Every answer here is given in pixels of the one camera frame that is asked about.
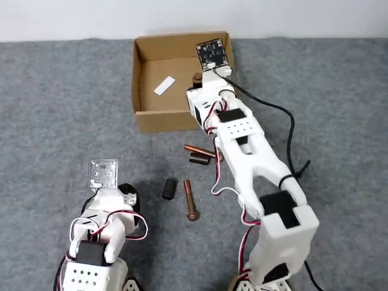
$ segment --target white wall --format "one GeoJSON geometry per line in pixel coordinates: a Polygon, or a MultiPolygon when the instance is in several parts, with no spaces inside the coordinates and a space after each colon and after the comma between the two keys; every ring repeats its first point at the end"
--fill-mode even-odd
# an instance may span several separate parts
{"type": "Polygon", "coordinates": [[[388,0],[0,0],[0,41],[201,30],[233,38],[388,37],[388,0]]]}

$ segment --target copper bolt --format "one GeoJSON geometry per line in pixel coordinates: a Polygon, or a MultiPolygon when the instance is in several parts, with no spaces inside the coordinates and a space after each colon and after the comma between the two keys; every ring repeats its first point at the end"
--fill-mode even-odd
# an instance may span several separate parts
{"type": "Polygon", "coordinates": [[[202,73],[195,73],[194,74],[193,83],[202,83],[202,73]]]}
{"type": "MultiPolygon", "coordinates": [[[[194,152],[194,153],[200,153],[202,155],[206,155],[206,156],[209,156],[213,159],[216,158],[216,153],[215,152],[211,152],[210,150],[205,150],[205,149],[201,149],[200,147],[195,147],[194,145],[190,145],[190,144],[186,144],[184,146],[184,149],[185,150],[189,150],[191,152],[194,152]]],[[[220,153],[219,154],[219,161],[222,162],[224,159],[223,155],[220,153]]]]}
{"type": "Polygon", "coordinates": [[[183,181],[184,191],[186,193],[187,207],[189,208],[189,214],[187,218],[190,221],[196,221],[199,218],[199,213],[196,211],[192,188],[189,180],[183,181]]]}

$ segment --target copper cylinder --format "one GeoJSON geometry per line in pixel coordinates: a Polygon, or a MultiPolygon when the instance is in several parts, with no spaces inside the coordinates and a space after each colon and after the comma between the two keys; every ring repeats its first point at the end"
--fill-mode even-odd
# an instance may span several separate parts
{"type": "MultiPolygon", "coordinates": [[[[195,147],[194,145],[186,144],[184,146],[184,149],[185,150],[189,150],[190,152],[200,153],[202,155],[209,156],[209,157],[211,157],[213,159],[216,158],[216,153],[215,152],[211,152],[210,150],[201,149],[200,147],[195,147]]],[[[224,159],[224,156],[221,153],[219,153],[219,161],[222,162],[223,159],[224,159]]]]}

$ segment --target white paper slip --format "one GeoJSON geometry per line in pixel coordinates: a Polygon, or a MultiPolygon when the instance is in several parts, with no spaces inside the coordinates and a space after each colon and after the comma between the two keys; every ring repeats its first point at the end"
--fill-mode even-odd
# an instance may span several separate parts
{"type": "Polygon", "coordinates": [[[160,83],[159,86],[154,90],[156,94],[159,96],[164,93],[173,83],[175,82],[175,79],[173,77],[168,76],[162,83],[160,83]]]}

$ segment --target black cable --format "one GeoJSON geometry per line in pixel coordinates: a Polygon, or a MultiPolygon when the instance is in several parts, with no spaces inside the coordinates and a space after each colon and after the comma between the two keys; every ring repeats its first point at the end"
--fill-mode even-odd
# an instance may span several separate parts
{"type": "Polygon", "coordinates": [[[267,102],[267,101],[264,101],[264,100],[261,100],[259,98],[257,98],[256,96],[253,96],[251,93],[249,93],[247,90],[245,90],[244,88],[240,87],[238,84],[234,83],[233,81],[231,81],[230,79],[226,78],[226,77],[222,77],[220,74],[218,74],[216,72],[215,69],[213,69],[213,72],[218,75],[220,78],[222,78],[223,80],[225,80],[226,82],[228,82],[230,85],[236,87],[238,90],[242,91],[245,95],[247,95],[249,98],[255,100],[256,102],[259,102],[263,105],[266,105],[266,106],[269,106],[269,107],[272,107],[272,108],[276,108],[276,109],[279,109],[280,111],[283,111],[285,114],[287,114],[290,118],[290,121],[291,121],[291,125],[290,125],[290,131],[289,131],[289,135],[288,135],[288,138],[287,138],[287,162],[288,162],[288,165],[289,165],[289,168],[290,168],[290,171],[291,171],[291,174],[295,177],[295,178],[300,178],[300,172],[296,172],[295,171],[295,168],[293,166],[293,162],[292,162],[292,157],[291,157],[291,142],[292,142],[292,136],[293,136],[293,130],[295,128],[295,118],[293,117],[292,113],[284,108],[284,107],[281,107],[279,105],[276,105],[276,104],[273,104],[273,103],[270,103],[270,102],[267,102]]]}
{"type": "Polygon", "coordinates": [[[314,278],[314,276],[313,276],[313,273],[311,272],[309,263],[308,263],[307,261],[304,262],[304,266],[306,267],[307,273],[309,273],[310,280],[311,280],[311,282],[313,282],[314,287],[315,287],[317,290],[319,290],[319,291],[324,291],[324,290],[318,285],[318,283],[315,281],[315,278],[314,278]]]}
{"type": "Polygon", "coordinates": [[[84,211],[85,211],[87,205],[89,204],[89,202],[97,195],[97,192],[98,192],[98,189],[96,189],[96,193],[94,195],[92,195],[91,197],[86,199],[86,201],[84,202],[84,205],[82,205],[81,215],[84,213],[84,211]]]}
{"type": "Polygon", "coordinates": [[[59,262],[59,266],[58,266],[58,269],[57,269],[56,274],[55,274],[53,291],[57,291],[58,290],[57,285],[58,285],[59,273],[61,273],[62,265],[65,263],[65,259],[66,259],[66,254],[63,256],[61,262],[59,262]]]}
{"type": "MultiPolygon", "coordinates": [[[[299,171],[299,172],[296,172],[295,171],[295,168],[293,167],[293,163],[292,163],[292,157],[291,157],[291,142],[292,142],[292,135],[293,135],[293,130],[295,128],[295,118],[293,117],[292,113],[290,111],[288,111],[287,109],[285,109],[284,107],[281,107],[279,105],[276,105],[276,104],[272,104],[270,102],[267,102],[267,101],[264,101],[264,100],[261,100],[259,98],[257,98],[256,96],[253,96],[251,93],[249,93],[247,90],[241,88],[239,85],[237,85],[236,83],[234,83],[233,81],[231,81],[230,79],[226,78],[226,77],[222,77],[221,75],[219,75],[215,69],[213,69],[213,72],[218,75],[220,78],[222,78],[223,80],[225,80],[227,83],[229,83],[230,85],[236,87],[238,90],[242,91],[245,95],[247,95],[249,98],[263,104],[263,105],[266,105],[266,106],[269,106],[269,107],[272,107],[272,108],[276,108],[276,109],[279,109],[281,111],[283,111],[285,114],[287,114],[290,118],[290,121],[291,121],[291,126],[290,126],[290,131],[289,131],[289,136],[287,138],[287,161],[288,161],[288,164],[289,164],[289,168],[290,168],[290,171],[291,171],[291,175],[286,175],[284,176],[280,182],[279,182],[279,188],[281,187],[281,184],[284,182],[284,180],[286,180],[287,178],[291,178],[291,177],[294,177],[296,180],[298,180],[300,177],[302,177],[302,174],[304,173],[304,171],[306,171],[307,167],[310,165],[310,160],[307,160],[307,162],[303,165],[302,169],[299,171]]],[[[318,285],[318,283],[315,281],[315,278],[313,276],[313,273],[311,272],[311,269],[310,269],[310,266],[309,266],[309,263],[307,261],[304,262],[304,265],[307,269],[307,273],[309,274],[310,276],[310,280],[311,282],[313,283],[313,285],[315,286],[315,288],[318,290],[318,291],[323,291],[323,289],[318,285]]]]}

